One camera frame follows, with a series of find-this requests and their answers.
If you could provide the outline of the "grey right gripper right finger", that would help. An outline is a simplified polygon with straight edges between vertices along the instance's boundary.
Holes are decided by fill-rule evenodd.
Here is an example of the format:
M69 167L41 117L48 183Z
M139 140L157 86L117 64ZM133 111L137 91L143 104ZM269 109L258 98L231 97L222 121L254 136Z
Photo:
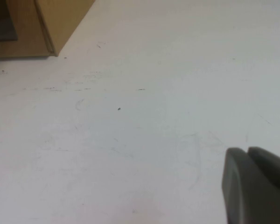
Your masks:
M273 185L280 186L279 156L260 147L250 147L248 155Z

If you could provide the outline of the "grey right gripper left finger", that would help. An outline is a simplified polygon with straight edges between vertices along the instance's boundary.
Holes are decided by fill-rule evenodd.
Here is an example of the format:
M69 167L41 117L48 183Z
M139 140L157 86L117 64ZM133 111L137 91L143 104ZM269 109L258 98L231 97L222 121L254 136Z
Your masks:
M240 148L226 150L222 192L229 224L280 224L280 186Z

